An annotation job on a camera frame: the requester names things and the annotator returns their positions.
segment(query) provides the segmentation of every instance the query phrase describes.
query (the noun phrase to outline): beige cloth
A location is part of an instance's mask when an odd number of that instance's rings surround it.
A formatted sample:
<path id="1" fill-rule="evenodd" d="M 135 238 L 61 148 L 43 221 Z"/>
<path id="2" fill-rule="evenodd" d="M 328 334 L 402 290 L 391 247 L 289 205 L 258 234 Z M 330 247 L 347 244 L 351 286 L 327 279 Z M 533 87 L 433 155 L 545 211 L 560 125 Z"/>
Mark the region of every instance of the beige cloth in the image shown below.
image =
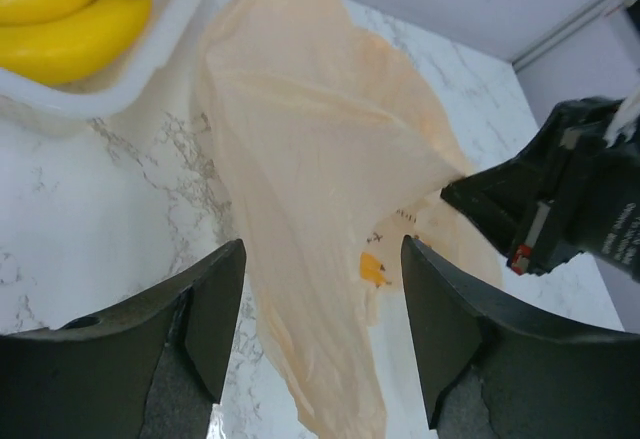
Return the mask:
<path id="1" fill-rule="evenodd" d="M 460 259 L 469 238 L 457 214 L 425 199 L 468 167 L 443 108 L 403 53 L 354 27 L 341 0 L 232 0 L 199 53 L 198 97 L 265 353 L 320 438 L 383 438 L 366 329 L 376 288 L 359 277 L 360 255 L 376 224 L 418 203 L 426 242 Z M 403 227 L 375 254 L 399 260 Z"/>

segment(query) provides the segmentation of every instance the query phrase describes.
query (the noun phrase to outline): marble tabletop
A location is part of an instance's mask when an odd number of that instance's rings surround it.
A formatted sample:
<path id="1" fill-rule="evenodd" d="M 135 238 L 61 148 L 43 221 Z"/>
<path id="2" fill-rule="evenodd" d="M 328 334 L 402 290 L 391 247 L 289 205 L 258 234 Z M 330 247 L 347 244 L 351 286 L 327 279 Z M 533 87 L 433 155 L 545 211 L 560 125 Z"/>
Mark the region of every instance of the marble tabletop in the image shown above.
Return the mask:
<path id="1" fill-rule="evenodd" d="M 56 328 L 184 270 L 235 237 L 192 82 L 194 45 L 228 0 L 204 0 L 169 64 L 127 111 L 47 137 L 0 118 L 0 333 Z M 512 67 L 345 1 L 353 20 L 404 50 L 447 110 L 478 169 L 517 153 L 537 126 Z M 578 321 L 622 329 L 591 257 L 543 278 L 504 270 L 510 294 Z M 388 435 L 426 428 L 401 294 L 371 329 Z M 248 284 L 211 438 L 314 437 L 256 338 Z"/>

